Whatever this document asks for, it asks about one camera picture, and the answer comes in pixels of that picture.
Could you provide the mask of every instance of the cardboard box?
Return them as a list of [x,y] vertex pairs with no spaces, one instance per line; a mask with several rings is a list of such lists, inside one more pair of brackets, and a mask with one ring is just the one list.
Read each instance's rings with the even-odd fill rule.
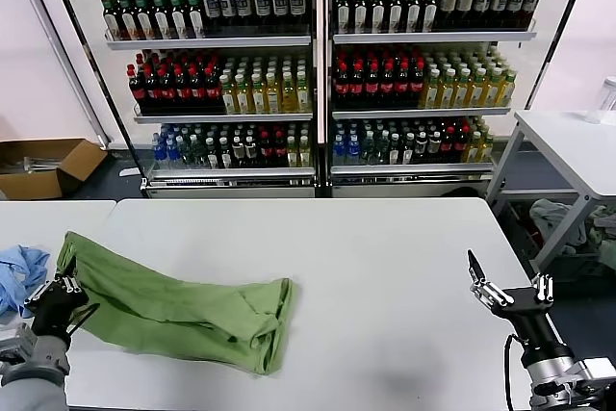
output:
[[53,170],[0,174],[0,191],[8,199],[53,199],[77,190],[107,156],[83,139],[0,142],[0,168],[33,158],[62,159]]

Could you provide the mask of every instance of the bottle label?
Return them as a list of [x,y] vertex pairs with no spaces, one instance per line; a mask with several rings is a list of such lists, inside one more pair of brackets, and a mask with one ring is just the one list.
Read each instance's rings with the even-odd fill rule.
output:
[[161,31],[161,36],[163,39],[173,39],[173,35],[171,34],[167,23],[167,16],[164,13],[158,12],[154,13],[154,17],[156,18],[158,29]]
[[240,113],[248,114],[248,97],[245,93],[238,93],[238,103],[240,104]]
[[310,103],[308,103],[308,91],[297,91],[297,104],[301,113],[310,113]]
[[203,0],[205,14],[208,18],[220,18],[220,4],[218,0]]
[[205,31],[203,29],[203,19],[201,18],[201,13],[191,12],[191,23],[192,28],[194,29],[194,36],[197,39],[205,38]]
[[222,164],[224,165],[224,168],[230,168],[231,167],[231,155],[228,153],[224,153],[220,157],[222,158]]
[[109,34],[112,35],[112,39],[121,40],[122,37],[119,34],[119,26],[117,26],[116,17],[112,14],[106,14],[105,22],[107,23],[107,29],[109,29]]
[[425,95],[425,108],[431,110],[434,108],[434,101],[436,100],[436,89],[430,88]]
[[177,31],[177,37],[180,39],[188,39],[189,32],[186,29],[186,23],[184,22],[184,15],[180,12],[173,12],[171,14],[173,23],[175,24],[175,31]]
[[443,89],[443,98],[441,98],[441,108],[449,108],[451,105],[451,97],[453,96],[453,88],[447,87]]
[[306,13],[306,0],[290,0],[290,2],[293,16],[301,16]]
[[278,109],[278,93],[268,93],[269,112],[273,115],[280,113]]
[[389,32],[397,33],[400,27],[400,17],[402,16],[402,7],[400,5],[394,5],[389,10]]
[[464,106],[467,90],[466,87],[458,87],[458,92],[455,94],[455,99],[453,100],[453,108],[462,108],[462,106]]
[[455,10],[455,4],[457,0],[441,0],[441,10],[449,13]]
[[139,32],[137,31],[137,25],[135,24],[133,16],[129,13],[123,13],[122,21],[124,21],[124,25],[126,26],[131,40],[139,40]]
[[150,17],[145,13],[138,13],[137,19],[143,29],[143,35],[146,39],[153,40],[156,38],[154,35],[154,28],[152,28],[152,23],[150,22]]
[[366,28],[366,7],[360,5],[355,9],[355,33],[362,34]]
[[218,168],[218,158],[216,154],[208,154],[208,162],[210,163],[210,168]]
[[432,26],[434,25],[435,15],[436,15],[436,5],[428,5],[425,8],[425,13],[423,14],[422,32],[429,33],[432,31]]
[[406,32],[414,33],[417,30],[417,22],[420,19],[420,6],[411,5],[406,16]]
[[289,0],[273,0],[273,14],[276,16],[289,14]]
[[411,164],[411,158],[413,157],[412,149],[405,149],[404,153],[402,153],[402,163],[403,164]]
[[342,6],[338,8],[338,33],[348,33],[348,7]]
[[397,164],[398,163],[398,150],[392,149],[389,152],[389,164]]
[[226,110],[228,115],[235,114],[235,104],[233,102],[233,95],[230,93],[226,93],[222,96],[222,102],[224,103],[224,109]]
[[254,107],[257,115],[264,115],[266,113],[266,103],[263,100],[263,94],[258,91],[254,91],[252,93],[252,98],[254,99]]
[[271,15],[271,0],[255,0],[255,4],[259,16]]
[[377,5],[372,9],[372,33],[380,33],[381,26],[383,24],[383,14],[385,13],[385,8]]

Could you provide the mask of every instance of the cable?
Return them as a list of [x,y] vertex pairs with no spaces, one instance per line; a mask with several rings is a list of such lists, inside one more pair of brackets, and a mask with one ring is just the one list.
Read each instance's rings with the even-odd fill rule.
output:
[[515,334],[509,334],[509,337],[507,337],[507,342],[504,343],[504,396],[507,400],[507,409],[509,411],[514,411],[513,403],[511,402],[511,381],[509,378],[509,364],[511,360],[509,353],[511,351],[511,343],[514,339],[520,344],[524,344],[522,339]]

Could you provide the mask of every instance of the metal table leg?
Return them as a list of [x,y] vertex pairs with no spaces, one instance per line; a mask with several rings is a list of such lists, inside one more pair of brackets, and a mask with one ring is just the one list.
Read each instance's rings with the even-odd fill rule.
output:
[[574,227],[578,226],[581,220],[588,217],[591,213],[597,201],[590,196],[581,194],[569,213],[556,227],[550,238],[544,244],[543,248],[539,251],[534,258],[534,263],[541,270],[545,270],[548,265],[554,260],[556,254],[567,243],[567,238],[573,231]]
[[504,175],[510,161],[509,158],[511,155],[514,155],[518,152],[518,149],[520,149],[520,145],[522,144],[523,140],[524,134],[522,133],[522,129],[520,128],[520,123],[518,123],[516,124],[516,128],[511,134],[509,143],[504,148],[504,152],[502,153],[502,157],[500,158],[499,165],[492,174],[492,181],[490,182],[490,185],[488,185],[488,191],[485,196],[485,200],[488,205],[491,206],[497,195],[499,194],[499,191],[501,190],[501,183],[504,179]]

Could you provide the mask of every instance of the robotic arm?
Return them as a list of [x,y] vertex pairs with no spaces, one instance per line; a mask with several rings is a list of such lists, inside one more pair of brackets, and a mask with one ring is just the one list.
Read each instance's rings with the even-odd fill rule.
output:
[[[609,359],[575,362],[572,350],[556,334],[548,318],[553,305],[553,282],[549,276],[537,274],[527,288],[501,290],[486,279],[470,250],[469,273],[473,279],[471,292],[493,315],[511,322],[517,335],[514,337],[524,348],[522,365],[532,382],[530,407],[533,411],[582,406],[616,409],[616,369]],[[512,411],[508,387],[505,390]]]

